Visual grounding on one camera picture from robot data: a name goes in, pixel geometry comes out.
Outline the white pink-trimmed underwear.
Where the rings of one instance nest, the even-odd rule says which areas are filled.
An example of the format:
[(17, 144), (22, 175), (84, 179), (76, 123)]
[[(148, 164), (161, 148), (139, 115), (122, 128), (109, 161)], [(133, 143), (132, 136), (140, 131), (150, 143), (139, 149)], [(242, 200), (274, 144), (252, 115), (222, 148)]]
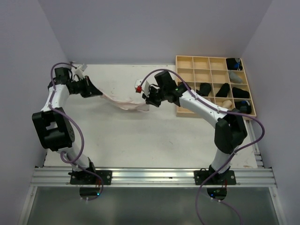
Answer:
[(105, 99), (111, 104), (113, 104), (114, 106), (126, 111), (139, 110), (139, 111), (146, 112), (150, 110), (150, 106), (147, 105), (146, 103), (135, 102), (131, 98), (127, 101), (122, 101), (117, 99), (116, 97), (106, 95), (105, 93), (101, 95), (100, 98)]

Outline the black striped underwear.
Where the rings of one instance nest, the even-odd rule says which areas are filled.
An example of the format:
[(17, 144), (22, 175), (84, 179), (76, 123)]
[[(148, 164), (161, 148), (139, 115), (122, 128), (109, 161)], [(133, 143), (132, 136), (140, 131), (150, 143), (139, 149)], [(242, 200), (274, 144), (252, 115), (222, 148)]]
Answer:
[(211, 92), (211, 85), (209, 83), (200, 83), (200, 87), (196, 90), (196, 93), (202, 97), (207, 97)]

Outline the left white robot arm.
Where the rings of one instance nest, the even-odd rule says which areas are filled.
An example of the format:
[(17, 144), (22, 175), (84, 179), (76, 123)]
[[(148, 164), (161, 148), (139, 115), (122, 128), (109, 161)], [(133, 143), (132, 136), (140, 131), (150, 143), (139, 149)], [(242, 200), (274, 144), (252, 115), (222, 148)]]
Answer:
[(83, 132), (63, 109), (70, 95), (79, 94), (83, 98), (103, 95), (83, 74), (85, 69), (86, 65), (55, 64), (51, 69), (47, 101), (39, 112), (32, 115), (32, 121), (42, 147), (58, 153), (64, 163), (70, 164), (72, 176), (92, 184), (98, 173), (90, 158), (83, 153)]

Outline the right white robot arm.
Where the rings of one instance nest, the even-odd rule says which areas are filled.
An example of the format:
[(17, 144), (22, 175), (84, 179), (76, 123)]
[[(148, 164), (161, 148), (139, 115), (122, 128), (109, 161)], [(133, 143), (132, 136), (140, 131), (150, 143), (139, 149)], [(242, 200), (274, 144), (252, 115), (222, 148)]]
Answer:
[(209, 166), (209, 179), (219, 184), (225, 179), (230, 162), (247, 137), (247, 130), (239, 110), (228, 110), (198, 95), (190, 86), (182, 81), (176, 83), (169, 69), (153, 71), (156, 84), (149, 84), (146, 79), (135, 83), (135, 91), (142, 94), (148, 105), (160, 107), (163, 101), (188, 109), (205, 119), (215, 130), (214, 144), (217, 152)]

